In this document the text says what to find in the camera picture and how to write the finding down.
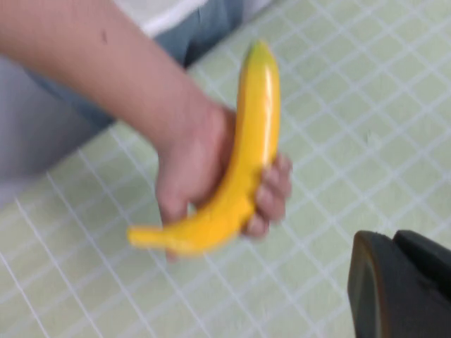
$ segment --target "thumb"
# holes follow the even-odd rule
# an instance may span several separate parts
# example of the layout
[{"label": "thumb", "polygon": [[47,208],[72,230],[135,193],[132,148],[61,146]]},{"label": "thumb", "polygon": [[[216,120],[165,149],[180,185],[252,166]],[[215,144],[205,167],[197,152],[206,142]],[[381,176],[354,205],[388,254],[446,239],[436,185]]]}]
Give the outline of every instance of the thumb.
[{"label": "thumb", "polygon": [[[157,194],[156,200],[158,202],[163,226],[168,226],[187,216],[188,202],[178,197],[177,194],[160,193]],[[166,252],[166,259],[168,259],[168,261],[173,262],[176,258],[176,254],[172,251]]]}]

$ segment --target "green tile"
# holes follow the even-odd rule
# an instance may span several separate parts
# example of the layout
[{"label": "green tile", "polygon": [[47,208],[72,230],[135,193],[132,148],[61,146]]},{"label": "green tile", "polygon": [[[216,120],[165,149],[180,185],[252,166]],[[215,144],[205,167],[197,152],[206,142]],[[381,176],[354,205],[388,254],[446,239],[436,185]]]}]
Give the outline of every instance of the green tile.
[{"label": "green tile", "polygon": [[350,28],[350,32],[354,37],[367,43],[382,31],[382,26],[376,19],[367,17],[365,20],[360,20]]},{"label": "green tile", "polygon": [[223,282],[215,275],[199,283],[194,290],[186,292],[186,299],[194,312],[204,317],[212,312],[217,305],[230,298],[230,292]]},{"label": "green tile", "polygon": [[301,85],[291,74],[282,74],[280,76],[280,99],[282,103],[299,91]]},{"label": "green tile", "polygon": [[63,189],[64,198],[72,208],[77,208],[89,200],[101,196],[102,192],[102,186],[91,173],[84,174],[76,182],[66,185]]},{"label": "green tile", "polygon": [[283,61],[287,64],[294,63],[308,50],[309,44],[296,33],[293,33],[286,40],[273,48],[279,61]]},{"label": "green tile", "polygon": [[96,174],[107,187],[129,177],[133,171],[135,171],[135,165],[125,153],[119,153],[96,168]]},{"label": "green tile", "polygon": [[144,274],[153,273],[156,269],[156,261],[149,252],[137,249],[132,250],[119,263],[113,265],[115,274],[125,286],[136,282]]},{"label": "green tile", "polygon": [[381,63],[387,63],[403,50],[402,44],[390,35],[381,37],[369,47],[369,53]]},{"label": "green tile", "polygon": [[121,301],[109,306],[97,317],[95,323],[104,337],[114,337],[118,332],[131,327],[139,319],[130,302],[126,298],[122,298]]},{"label": "green tile", "polygon": [[344,302],[341,295],[326,280],[321,280],[299,300],[300,306],[309,314],[314,323],[327,318]]},{"label": "green tile", "polygon": [[302,123],[306,119],[321,112],[321,104],[318,99],[310,93],[305,93],[292,100],[286,106],[287,113],[297,123]]},{"label": "green tile", "polygon": [[77,284],[80,280],[104,267],[102,259],[92,246],[78,249],[59,265],[71,284]]},{"label": "green tile", "polygon": [[421,105],[407,93],[402,93],[385,107],[385,112],[398,124],[402,125],[420,114]]},{"label": "green tile", "polygon": [[266,264],[272,264],[286,257],[288,248],[292,248],[294,245],[293,238],[280,225],[271,229],[265,240],[253,244],[255,251]]},{"label": "green tile", "polygon": [[429,63],[437,63],[449,54],[451,45],[444,37],[431,35],[416,50]]},{"label": "green tile", "polygon": [[283,10],[283,16],[295,25],[303,24],[317,13],[316,7],[309,1],[292,1]]},{"label": "green tile", "polygon": [[444,170],[451,170],[450,147],[451,138],[447,138],[431,151],[432,158],[436,160]]},{"label": "green tile", "polygon": [[375,102],[388,99],[397,90],[394,80],[387,74],[379,73],[368,84],[363,86],[364,92]]},{"label": "green tile", "polygon": [[3,332],[8,332],[31,315],[31,310],[20,293],[0,302],[0,327]]},{"label": "green tile", "polygon": [[[35,204],[37,201],[45,199],[47,195],[52,194],[55,194],[53,185],[49,178],[44,176],[33,182],[24,192],[20,193],[18,195],[18,200],[22,205],[29,206],[30,204]],[[14,208],[13,204],[10,204],[8,208]]]},{"label": "green tile", "polygon": [[364,142],[368,141],[367,137],[369,134],[374,134],[374,136],[382,141],[392,132],[392,128],[387,118],[385,118],[383,115],[373,114],[363,123],[356,126],[355,131]]},{"label": "green tile", "polygon": [[71,252],[87,241],[87,237],[74,219],[52,231],[44,238],[44,243],[52,255],[60,257]]},{"label": "green tile", "polygon": [[167,311],[150,320],[149,324],[157,337],[177,337],[188,331],[195,323],[196,320],[188,307],[182,301],[178,301]]},{"label": "green tile", "polygon": [[152,279],[146,280],[133,293],[132,299],[139,310],[148,314],[157,306],[171,299],[176,294],[163,273],[158,273]]},{"label": "green tile", "polygon": [[450,7],[441,1],[432,1],[424,6],[424,17],[432,23],[441,23],[451,15]]},{"label": "green tile", "polygon": [[277,282],[268,277],[254,285],[241,299],[244,307],[257,321],[267,319],[271,311],[288,300]]},{"label": "green tile", "polygon": [[16,282],[14,282],[13,277],[3,263],[0,263],[0,285],[2,293],[8,292],[16,287]]},{"label": "green tile", "polygon": [[379,151],[382,161],[397,168],[416,155],[416,149],[402,135],[394,138]]},{"label": "green tile", "polygon": [[336,32],[337,28],[325,16],[320,16],[312,21],[310,25],[304,27],[302,31],[314,44],[320,44]]},{"label": "green tile", "polygon": [[329,227],[309,244],[310,252],[322,266],[331,264],[350,249],[351,245],[343,239],[334,227]]},{"label": "green tile", "polygon": [[68,327],[78,323],[85,317],[81,307],[74,297],[58,302],[39,319],[50,337],[57,337],[63,334]]},{"label": "green tile", "polygon": [[348,307],[340,315],[327,322],[324,337],[353,337],[355,335],[352,314]]},{"label": "green tile", "polygon": [[135,173],[130,181],[121,185],[113,192],[114,199],[125,209],[136,205],[144,199],[152,199],[154,192],[140,173]]},{"label": "green tile", "polygon": [[312,202],[301,205],[290,217],[288,224],[302,241],[326,224],[326,217]]},{"label": "green tile", "polygon": [[247,314],[235,302],[215,315],[207,324],[210,337],[229,338],[244,334],[252,322]]},{"label": "green tile", "polygon": [[313,190],[320,187],[324,181],[331,179],[335,173],[325,160],[317,156],[296,169],[295,175],[307,189]]},{"label": "green tile", "polygon": [[121,287],[108,271],[96,276],[77,290],[78,297],[90,313],[119,293],[121,293]]},{"label": "green tile", "polygon": [[353,238],[360,230],[376,231],[383,226],[383,220],[377,212],[362,202],[340,220],[341,228]]},{"label": "green tile", "polygon": [[430,27],[422,19],[415,16],[401,24],[398,28],[395,28],[395,32],[406,41],[406,43],[412,43],[427,34],[429,29]]},{"label": "green tile", "polygon": [[45,232],[70,217],[70,211],[57,194],[52,194],[27,211],[28,218],[40,232]]},{"label": "green tile", "polygon": [[425,70],[426,66],[413,54],[407,54],[390,66],[390,72],[403,82],[408,82]]},{"label": "green tile", "polygon": [[158,160],[155,149],[142,137],[138,138],[137,141],[128,146],[127,150],[139,165],[144,165],[150,161]]},{"label": "green tile", "polygon": [[412,230],[426,235],[440,226],[421,205],[415,205],[394,224],[396,229]]},{"label": "green tile", "polygon": [[8,226],[0,227],[0,248],[2,254],[10,253],[21,244],[35,239],[35,233],[25,219],[19,218]]},{"label": "green tile", "polygon": [[149,226],[160,226],[160,210],[156,199],[152,199],[134,210],[130,214],[130,221],[135,224],[148,224]]},{"label": "green tile", "polygon": [[325,113],[306,126],[305,131],[313,142],[324,144],[341,131],[341,126],[335,118]]},{"label": "green tile", "polygon": [[224,78],[230,74],[230,70],[236,68],[234,60],[225,52],[208,54],[202,60],[202,70],[213,82]]},{"label": "green tile", "polygon": [[434,213],[447,220],[451,216],[450,201],[451,184],[444,182],[435,189],[426,199],[426,203],[431,207]]},{"label": "green tile", "polygon": [[437,71],[444,75],[448,80],[451,80],[451,61],[445,62],[445,64],[440,66]]},{"label": "green tile", "polygon": [[333,63],[340,62],[344,57],[356,51],[356,46],[350,39],[339,35],[321,48],[328,60]]},{"label": "green tile", "polygon": [[436,122],[430,115],[418,119],[407,130],[407,134],[422,147],[428,146],[445,132],[445,126]]},{"label": "green tile", "polygon": [[250,250],[245,250],[221,268],[222,276],[234,290],[242,289],[252,278],[259,276],[263,271],[263,265]]},{"label": "green tile", "polygon": [[113,258],[130,246],[130,242],[127,239],[127,223],[121,220],[118,224],[103,232],[95,241],[105,257]]},{"label": "green tile", "polygon": [[14,256],[8,264],[17,280],[24,282],[50,266],[52,262],[45,248],[39,242],[35,242],[29,245],[27,250]]},{"label": "green tile", "polygon": [[59,271],[52,268],[26,286],[23,291],[34,310],[41,312],[42,309],[55,303],[63,294],[68,293],[69,288]]},{"label": "green tile", "polygon": [[231,76],[219,86],[219,91],[224,96],[224,100],[231,108],[237,107],[238,98],[238,79]]},{"label": "green tile", "polygon": [[57,166],[49,171],[51,178],[58,185],[61,186],[70,182],[75,177],[80,176],[81,173],[87,172],[88,168],[85,162],[81,159],[78,153],[63,159]]},{"label": "green tile", "polygon": [[305,253],[298,251],[288,261],[282,263],[275,273],[278,279],[288,288],[288,291],[295,293],[311,278],[316,277],[319,271]]},{"label": "green tile", "polygon": [[348,176],[360,190],[366,192],[387,177],[387,170],[372,158],[368,158],[352,169]]},{"label": "green tile", "polygon": [[276,16],[273,13],[270,14],[272,18],[265,23],[260,23],[257,28],[258,36],[265,39],[269,44],[278,41],[281,37],[290,32],[289,24],[280,16]]},{"label": "green tile", "polygon": [[107,195],[103,195],[91,206],[77,211],[77,216],[84,228],[94,234],[119,217],[120,213],[114,202]]},{"label": "green tile", "polygon": [[362,12],[360,6],[353,1],[344,1],[339,6],[328,10],[332,13],[334,20],[341,25],[347,24]]},{"label": "green tile", "polygon": [[381,7],[378,7],[374,13],[380,18],[384,23],[392,25],[396,23],[401,18],[404,18],[409,12],[402,4],[397,2],[386,2]]},{"label": "green tile", "polygon": [[406,189],[393,181],[376,192],[372,201],[382,214],[391,218],[412,201],[412,196]]},{"label": "green tile", "polygon": [[331,103],[344,94],[349,86],[338,73],[331,73],[326,79],[319,82],[316,90],[326,103]]},{"label": "green tile", "polygon": [[369,74],[373,74],[377,69],[377,64],[367,55],[359,54],[355,58],[346,61],[342,66],[342,72],[351,81],[361,81]]},{"label": "green tile", "polygon": [[335,114],[347,124],[353,123],[358,118],[366,115],[370,109],[370,105],[356,92],[345,95],[333,107]]},{"label": "green tile", "polygon": [[351,203],[355,202],[357,195],[343,180],[337,180],[319,193],[318,202],[331,214],[343,212]]},{"label": "green tile", "polygon": [[347,289],[347,280],[350,274],[350,260],[340,264],[335,270],[330,273],[332,279],[337,282],[342,290]]},{"label": "green tile", "polygon": [[21,327],[19,330],[14,330],[14,337],[33,337],[33,338],[46,338],[44,332],[39,326],[37,320],[33,320],[31,323],[28,323],[26,326]]},{"label": "green tile", "polygon": [[429,161],[420,158],[402,174],[403,180],[417,193],[423,194],[442,178]]},{"label": "green tile", "polygon": [[287,141],[280,144],[279,151],[287,154],[293,163],[296,163],[311,154],[313,149],[303,136],[295,133]]},{"label": "green tile", "polygon": [[295,73],[305,82],[309,83],[316,79],[322,72],[327,71],[329,66],[324,57],[312,54],[303,58],[294,67]]},{"label": "green tile", "polygon": [[448,91],[447,85],[437,76],[430,74],[412,87],[418,100],[430,104]]},{"label": "green tile", "polygon": [[282,139],[286,139],[291,136],[296,131],[292,124],[291,119],[288,119],[287,114],[283,111],[280,116],[280,132],[279,132],[279,142]]},{"label": "green tile", "polygon": [[166,272],[179,287],[184,287],[189,282],[202,276],[208,269],[209,265],[204,259],[180,260],[166,266]]},{"label": "green tile", "polygon": [[351,136],[346,134],[334,142],[327,150],[327,156],[340,168],[346,168],[355,162],[365,152],[365,149]]},{"label": "green tile", "polygon": [[294,306],[288,306],[264,324],[264,332],[269,337],[304,337],[309,331],[309,323]]}]

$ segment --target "banana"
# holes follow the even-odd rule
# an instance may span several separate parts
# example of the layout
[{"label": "banana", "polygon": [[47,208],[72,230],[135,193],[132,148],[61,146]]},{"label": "banana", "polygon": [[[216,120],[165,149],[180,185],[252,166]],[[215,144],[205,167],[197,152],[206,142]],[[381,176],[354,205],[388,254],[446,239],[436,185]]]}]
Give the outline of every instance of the banana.
[{"label": "banana", "polygon": [[162,229],[130,227],[129,242],[141,249],[198,256],[239,235],[256,211],[254,194],[262,169],[276,156],[279,127],[278,66],[266,43],[257,40],[240,71],[234,145],[216,193],[194,215]]}]

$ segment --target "fingers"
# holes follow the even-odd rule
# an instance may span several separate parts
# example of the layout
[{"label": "fingers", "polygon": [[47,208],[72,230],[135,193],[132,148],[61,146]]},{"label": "fingers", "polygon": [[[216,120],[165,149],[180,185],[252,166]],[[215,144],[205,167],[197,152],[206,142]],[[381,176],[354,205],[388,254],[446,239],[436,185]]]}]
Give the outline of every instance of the fingers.
[{"label": "fingers", "polygon": [[271,222],[285,217],[286,200],[291,195],[291,170],[290,159],[279,155],[274,164],[264,171],[256,195],[258,213],[247,224],[245,235],[263,237],[267,234]]},{"label": "fingers", "polygon": [[255,214],[254,216],[252,216],[249,223],[247,223],[243,234],[253,238],[261,238],[268,233],[268,230],[269,221],[265,220],[259,214]]}]

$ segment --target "person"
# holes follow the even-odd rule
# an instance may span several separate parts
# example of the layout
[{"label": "person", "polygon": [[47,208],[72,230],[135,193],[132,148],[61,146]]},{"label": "person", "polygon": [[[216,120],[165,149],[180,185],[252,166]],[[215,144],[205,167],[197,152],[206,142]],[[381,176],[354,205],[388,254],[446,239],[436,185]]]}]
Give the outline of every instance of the person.
[{"label": "person", "polygon": [[[167,223],[186,216],[189,203],[206,202],[228,164],[235,114],[185,69],[241,23],[243,0],[151,1],[167,13],[164,4],[185,11],[147,32],[124,9],[129,0],[121,1],[2,1],[0,54],[97,128],[120,119],[149,140],[159,157],[156,198]],[[245,235],[263,238],[284,217],[291,169],[282,154],[265,168]]]}]

